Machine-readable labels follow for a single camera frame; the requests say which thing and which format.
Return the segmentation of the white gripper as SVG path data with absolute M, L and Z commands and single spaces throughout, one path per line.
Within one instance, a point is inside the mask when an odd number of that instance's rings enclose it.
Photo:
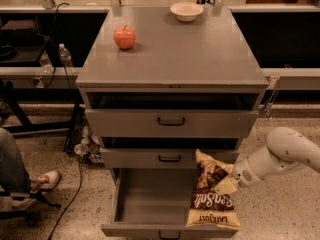
M 250 157 L 238 161 L 232 171 L 233 177 L 226 176 L 214 187 L 214 191 L 219 195 L 225 195 L 236 192 L 239 185 L 252 187 L 261 183 L 261 165 L 261 162 Z

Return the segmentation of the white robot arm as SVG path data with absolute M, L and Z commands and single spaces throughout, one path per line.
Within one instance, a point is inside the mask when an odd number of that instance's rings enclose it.
M 266 144 L 236 162 L 214 190 L 220 195 L 233 193 L 239 187 L 257 185 L 270 176 L 289 173 L 303 165 L 320 173 L 320 146 L 292 128 L 276 127 L 267 135 Z

